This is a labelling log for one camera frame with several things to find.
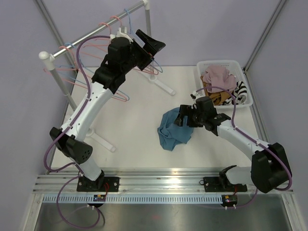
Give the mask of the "black white striped tank top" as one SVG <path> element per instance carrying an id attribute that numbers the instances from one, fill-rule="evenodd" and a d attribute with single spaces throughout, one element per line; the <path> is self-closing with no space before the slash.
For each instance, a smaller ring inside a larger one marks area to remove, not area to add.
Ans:
<path id="1" fill-rule="evenodd" d="M 243 81 L 238 81 L 236 83 L 236 88 L 232 92 L 233 97 L 235 98 L 235 104 L 236 105 L 242 105 L 245 104 L 247 100 L 247 87 L 244 84 Z M 231 96 L 229 96 L 222 105 L 234 105 L 233 99 Z"/>

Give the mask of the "blue hanger of teal top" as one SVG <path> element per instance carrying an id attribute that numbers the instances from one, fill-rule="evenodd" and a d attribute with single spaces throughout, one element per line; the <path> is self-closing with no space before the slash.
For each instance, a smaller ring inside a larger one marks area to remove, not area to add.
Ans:
<path id="1" fill-rule="evenodd" d="M 127 16 L 128 16 L 129 34 L 131 34 L 135 39 L 137 39 L 139 42 L 141 42 L 141 39 L 139 37 L 137 37 L 136 33 L 133 30 L 131 17 L 130 17 L 130 14 L 128 12 L 128 9 L 125 8 L 124 11 L 127 13 Z M 161 67 L 161 65 L 156 60 L 153 60 L 153 62 L 156 64 L 156 66 L 153 65 L 153 64 L 150 64 L 149 65 L 150 67 L 148 67 L 148 69 L 150 70 L 149 72 L 155 74 L 155 72 L 154 72 L 154 70 L 155 70 L 157 72 L 157 74 L 163 73 L 163 68 Z"/>

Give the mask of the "mustard tank top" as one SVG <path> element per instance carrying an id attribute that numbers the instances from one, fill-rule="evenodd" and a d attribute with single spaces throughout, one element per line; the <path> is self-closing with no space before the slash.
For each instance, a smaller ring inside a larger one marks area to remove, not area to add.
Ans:
<path id="1" fill-rule="evenodd" d="M 202 81 L 202 84 L 203 87 L 207 87 L 207 89 L 204 90 L 205 95 L 208 96 L 216 106 L 228 104 L 227 100 L 230 98 L 230 95 L 222 89 L 232 93 L 236 87 L 236 84 L 206 83 L 204 81 Z"/>

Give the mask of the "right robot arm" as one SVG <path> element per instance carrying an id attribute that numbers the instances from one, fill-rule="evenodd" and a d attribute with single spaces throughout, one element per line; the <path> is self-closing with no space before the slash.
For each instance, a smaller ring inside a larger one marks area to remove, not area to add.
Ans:
<path id="1" fill-rule="evenodd" d="M 209 97 L 196 97 L 193 105 L 180 105 L 174 124 L 205 128 L 250 159 L 250 167 L 233 165 L 220 171 L 218 180 L 223 189 L 239 184 L 254 185 L 262 193 L 291 188 L 292 172 L 284 147 L 251 137 L 235 125 L 233 117 L 218 113 Z"/>

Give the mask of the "mauve pink tank top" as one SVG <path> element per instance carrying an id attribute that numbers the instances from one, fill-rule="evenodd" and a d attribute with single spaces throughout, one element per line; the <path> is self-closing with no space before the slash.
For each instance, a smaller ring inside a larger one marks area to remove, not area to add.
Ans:
<path id="1" fill-rule="evenodd" d="M 233 91 L 237 86 L 235 76 L 230 74 L 227 68 L 219 65 L 210 65 L 202 73 L 202 81 L 206 83 L 206 90 L 210 93 L 222 91 L 220 88 Z"/>

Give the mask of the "pink hanger of mauve top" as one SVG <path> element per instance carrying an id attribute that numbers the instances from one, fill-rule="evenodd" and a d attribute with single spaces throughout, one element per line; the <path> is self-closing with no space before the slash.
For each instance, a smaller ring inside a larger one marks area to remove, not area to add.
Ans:
<path id="1" fill-rule="evenodd" d="M 115 18 L 115 19 L 117 19 L 119 22 L 120 22 L 120 26 L 122 27 L 122 21 L 121 21 L 121 19 L 119 18 L 119 17 L 117 17 L 117 16 L 115 16 L 115 15 L 112 15 L 111 17 L 110 17 L 110 19 L 112 19 L 112 18 Z M 145 69 L 143 69 L 143 70 L 140 70 L 140 69 L 134 69 L 134 70 L 137 70 L 137 71 L 140 71 L 140 72 L 144 72 L 144 73 L 147 73 L 147 74 L 153 74 L 153 75 L 158 75 L 159 73 L 163 73 L 163 69 L 162 69 L 162 67 L 155 61 L 155 63 L 158 65 L 158 67 L 159 67 L 159 69 L 156 67 L 156 66 L 154 66 L 154 65 L 152 65 L 152 64 L 150 64 L 150 65 L 148 65 Z"/>

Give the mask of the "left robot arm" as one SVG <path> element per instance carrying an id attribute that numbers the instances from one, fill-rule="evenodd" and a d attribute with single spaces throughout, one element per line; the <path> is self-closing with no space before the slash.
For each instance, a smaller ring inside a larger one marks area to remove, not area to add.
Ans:
<path id="1" fill-rule="evenodd" d="M 88 130 L 101 108 L 125 82 L 133 68 L 145 69 L 166 44 L 138 29 L 136 35 L 144 42 L 140 46 L 127 34 L 110 35 L 110 43 L 100 67 L 91 79 L 85 78 L 87 93 L 71 117 L 60 128 L 52 128 L 51 146 L 56 146 L 71 159 L 80 175 L 77 191 L 103 192 L 108 190 L 103 170 L 92 158 L 93 148 L 85 143 Z"/>

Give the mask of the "teal blue tank top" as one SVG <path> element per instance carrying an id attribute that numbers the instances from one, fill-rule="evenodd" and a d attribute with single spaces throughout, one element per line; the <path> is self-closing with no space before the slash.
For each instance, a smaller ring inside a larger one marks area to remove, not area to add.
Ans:
<path id="1" fill-rule="evenodd" d="M 164 150 L 173 151 L 176 145 L 187 144 L 191 139 L 194 128 L 187 126 L 187 117 L 184 118 L 182 127 L 174 124 L 179 111 L 180 108 L 176 107 L 164 113 L 157 128 L 159 142 Z"/>

